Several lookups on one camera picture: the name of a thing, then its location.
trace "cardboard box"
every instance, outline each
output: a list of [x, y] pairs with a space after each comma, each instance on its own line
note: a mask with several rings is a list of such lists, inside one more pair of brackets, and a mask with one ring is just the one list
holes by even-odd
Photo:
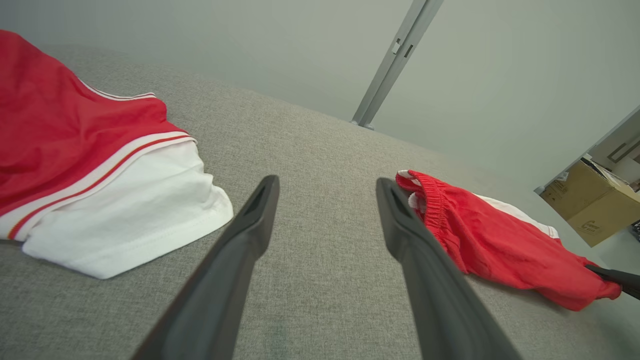
[[566, 181], [555, 180], [541, 196], [592, 247], [640, 220], [640, 195], [586, 159], [569, 169]]

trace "red fabric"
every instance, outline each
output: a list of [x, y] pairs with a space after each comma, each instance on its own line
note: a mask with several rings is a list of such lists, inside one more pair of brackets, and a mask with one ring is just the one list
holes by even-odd
[[0, 30], [0, 216], [82, 179], [125, 144], [182, 131], [155, 97], [96, 94], [58, 60]]
[[521, 221], [464, 189], [409, 170], [417, 185], [397, 175], [396, 182], [426, 201], [423, 218], [465, 274], [518, 289], [532, 289], [569, 310], [595, 299], [620, 295], [618, 284], [603, 281], [584, 267], [596, 265], [566, 250], [538, 228]]

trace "floor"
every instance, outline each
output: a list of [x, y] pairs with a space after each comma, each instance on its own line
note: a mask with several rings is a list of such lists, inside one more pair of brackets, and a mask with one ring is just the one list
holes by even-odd
[[640, 241], [623, 229], [593, 250], [610, 268], [640, 275]]

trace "clothing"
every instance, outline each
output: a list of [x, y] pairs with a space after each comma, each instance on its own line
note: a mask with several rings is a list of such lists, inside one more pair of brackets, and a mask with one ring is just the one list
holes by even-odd
[[107, 94], [0, 30], [0, 238], [104, 279], [233, 216], [153, 93]]
[[574, 311], [621, 293], [584, 267], [596, 264], [566, 250], [555, 229], [509, 204], [413, 170], [399, 171], [396, 182], [413, 192], [409, 205], [465, 274], [536, 290]]

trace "garment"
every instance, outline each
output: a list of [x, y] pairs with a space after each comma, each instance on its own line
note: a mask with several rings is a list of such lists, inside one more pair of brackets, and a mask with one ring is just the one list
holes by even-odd
[[96, 90], [9, 31], [0, 53], [0, 238], [105, 279], [231, 219], [153, 93]]
[[465, 274], [536, 290], [574, 311], [621, 293], [584, 267], [596, 264], [566, 250], [555, 229], [509, 204], [412, 170], [399, 171], [396, 182], [413, 192], [409, 205]]

